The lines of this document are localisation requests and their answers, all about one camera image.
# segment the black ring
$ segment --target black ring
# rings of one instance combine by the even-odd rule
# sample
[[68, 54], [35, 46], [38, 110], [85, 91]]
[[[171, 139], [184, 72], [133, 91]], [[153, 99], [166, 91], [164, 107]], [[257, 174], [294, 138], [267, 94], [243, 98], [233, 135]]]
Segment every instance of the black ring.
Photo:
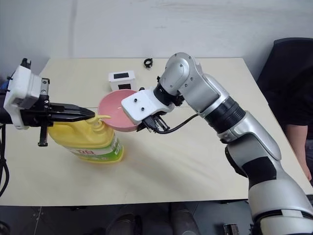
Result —
[[145, 59], [145, 61], [143, 62], [147, 69], [152, 67], [152, 63], [153, 63], [152, 58]]

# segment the white table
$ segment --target white table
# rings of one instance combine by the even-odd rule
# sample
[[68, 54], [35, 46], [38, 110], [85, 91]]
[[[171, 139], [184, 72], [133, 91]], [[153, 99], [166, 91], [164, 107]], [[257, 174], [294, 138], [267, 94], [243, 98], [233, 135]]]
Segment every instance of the white table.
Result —
[[[110, 92], [109, 72], [134, 70], [138, 87], [155, 86], [166, 61], [154, 59], [148, 71], [143, 59], [50, 59], [41, 76], [51, 79], [50, 101], [92, 108]], [[283, 167], [306, 194], [312, 194], [243, 59], [199, 61], [276, 139]], [[164, 119], [174, 127], [192, 114], [184, 103]], [[225, 146], [200, 117], [169, 135], [147, 130], [117, 135], [125, 145], [125, 159], [94, 165], [79, 160], [51, 138], [48, 147], [37, 147], [39, 128], [18, 131], [7, 126], [10, 182], [0, 204], [70, 206], [247, 198], [247, 179], [235, 173], [224, 155]]]

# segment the gray floor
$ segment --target gray floor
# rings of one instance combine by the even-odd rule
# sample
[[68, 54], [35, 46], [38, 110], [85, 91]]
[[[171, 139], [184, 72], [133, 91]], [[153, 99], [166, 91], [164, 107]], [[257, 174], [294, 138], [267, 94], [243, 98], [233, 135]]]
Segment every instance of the gray floor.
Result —
[[[248, 235], [251, 216], [247, 202], [186, 202], [202, 235], [222, 235], [224, 223], [238, 224], [240, 235]], [[168, 203], [89, 206], [71, 211], [66, 207], [0, 207], [0, 220], [11, 227], [11, 235], [84, 235], [106, 228], [117, 217], [132, 212], [142, 217], [144, 235], [171, 235]]]

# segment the dish soap bottle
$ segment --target dish soap bottle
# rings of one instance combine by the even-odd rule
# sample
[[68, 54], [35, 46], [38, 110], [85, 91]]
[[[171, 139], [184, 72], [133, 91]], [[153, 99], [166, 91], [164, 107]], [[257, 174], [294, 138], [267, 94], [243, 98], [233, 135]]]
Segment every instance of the dish soap bottle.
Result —
[[54, 122], [48, 128], [54, 141], [80, 159], [92, 163], [116, 163], [122, 160], [124, 147], [120, 144], [114, 130], [101, 118], [107, 115], [77, 122]]

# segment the green label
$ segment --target green label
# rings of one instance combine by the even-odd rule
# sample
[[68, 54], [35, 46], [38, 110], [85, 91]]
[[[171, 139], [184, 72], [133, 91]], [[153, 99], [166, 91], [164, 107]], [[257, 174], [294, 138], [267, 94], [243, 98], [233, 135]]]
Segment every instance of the green label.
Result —
[[122, 154], [122, 145], [115, 134], [111, 144], [104, 148], [66, 148], [81, 159], [94, 162], [115, 161]]

